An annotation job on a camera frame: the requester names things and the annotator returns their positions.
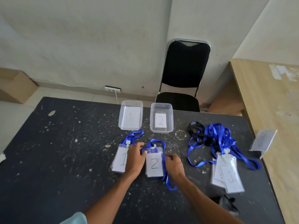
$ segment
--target chair backrest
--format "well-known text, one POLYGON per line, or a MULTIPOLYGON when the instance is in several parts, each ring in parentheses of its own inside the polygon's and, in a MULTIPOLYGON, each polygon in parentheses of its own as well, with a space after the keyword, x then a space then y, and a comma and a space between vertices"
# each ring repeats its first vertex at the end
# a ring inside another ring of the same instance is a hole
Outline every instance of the chair backrest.
POLYGON ((210 50, 210 45, 203 41, 174 40, 171 42, 166 54, 161 84, 180 88, 198 88, 210 50))

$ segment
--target left hand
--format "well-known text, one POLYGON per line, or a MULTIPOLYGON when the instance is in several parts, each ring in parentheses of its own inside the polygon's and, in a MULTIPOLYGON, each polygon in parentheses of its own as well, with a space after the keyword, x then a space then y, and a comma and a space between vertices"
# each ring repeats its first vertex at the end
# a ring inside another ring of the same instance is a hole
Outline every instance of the left hand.
POLYGON ((147 154, 147 151, 145 150, 142 155, 140 155, 140 150, 142 149, 141 146, 143 145, 144 142, 137 142, 136 145, 130 145, 124 175, 135 179, 140 174, 147 154))

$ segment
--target dark table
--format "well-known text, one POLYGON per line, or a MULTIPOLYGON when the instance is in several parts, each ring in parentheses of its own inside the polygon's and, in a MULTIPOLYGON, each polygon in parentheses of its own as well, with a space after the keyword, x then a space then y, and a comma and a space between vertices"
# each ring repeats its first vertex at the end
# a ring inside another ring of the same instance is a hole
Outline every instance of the dark table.
MULTIPOLYGON (((86 211, 120 177, 110 170, 118 144, 127 135, 118 127, 120 105, 44 97, 5 150, 0 164, 1 223, 60 223, 77 211, 86 211), (55 110, 53 116, 48 113, 55 110)), ((150 130, 150 109, 143 110, 137 141, 152 138, 166 142, 166 151, 177 153, 186 176, 207 196, 225 190, 211 185, 211 165, 195 168, 187 161, 192 121, 204 126, 221 123, 231 130, 247 158, 253 141, 246 118, 174 110, 174 130, 150 130)), ((191 160, 211 160, 209 147, 192 151, 191 160)), ((238 160, 244 193, 231 194, 247 224, 283 223, 264 168, 250 170, 238 160)), ((130 186, 114 223, 198 223, 182 192, 170 191, 165 181, 147 178, 145 168, 130 186)))

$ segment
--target light blue sleeve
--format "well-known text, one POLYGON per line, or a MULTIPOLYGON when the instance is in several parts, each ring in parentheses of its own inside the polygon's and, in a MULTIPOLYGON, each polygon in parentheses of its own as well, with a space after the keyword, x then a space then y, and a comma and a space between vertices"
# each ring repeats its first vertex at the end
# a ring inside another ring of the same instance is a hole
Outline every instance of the light blue sleeve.
POLYGON ((72 217, 64 220, 60 224, 87 224, 87 220, 82 212, 76 212, 72 217))

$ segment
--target lanyard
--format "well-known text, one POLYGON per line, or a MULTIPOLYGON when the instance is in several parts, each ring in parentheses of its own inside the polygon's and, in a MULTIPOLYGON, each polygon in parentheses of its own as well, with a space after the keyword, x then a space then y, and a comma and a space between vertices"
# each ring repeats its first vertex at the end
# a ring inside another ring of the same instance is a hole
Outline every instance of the lanyard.
POLYGON ((166 178, 166 185, 167 185, 167 188, 169 190, 177 190, 176 186, 174 186, 174 187, 171 186, 170 181, 169 181, 169 176, 168 176, 168 173, 167 173, 167 170, 166 170, 166 164, 165 164, 166 155, 163 154, 164 150, 165 150, 165 142, 161 141, 161 140, 158 140, 158 139, 151 139, 150 142, 146 145, 146 147, 142 150, 142 152, 144 150, 147 150, 148 153, 158 153, 159 152, 158 148, 154 147, 153 142, 160 142, 162 144, 162 147, 163 147, 163 152, 162 152, 162 167, 165 170, 165 176, 162 178, 162 180, 164 180, 166 178))
POLYGON ((247 164, 250 169, 259 170, 261 166, 258 161, 254 159, 247 159, 241 152, 241 150, 235 145, 236 140, 230 136, 230 130, 225 128, 222 124, 216 123, 207 126, 206 128, 199 122, 192 122, 188 126, 188 131, 191 135, 191 139, 188 143, 188 160, 195 166, 200 167, 207 162, 215 164, 215 161, 202 161, 198 165, 194 165, 189 159, 189 153, 204 144, 209 145, 211 148, 211 153, 216 159, 216 152, 221 152, 225 154, 225 149, 230 149, 229 154, 235 156, 237 159, 242 159, 247 164))
POLYGON ((129 133, 126 138, 121 142, 121 144, 126 144, 126 141, 130 141, 131 145, 135 144, 135 139, 141 137, 144 134, 144 131, 138 130, 133 131, 132 133, 129 133))

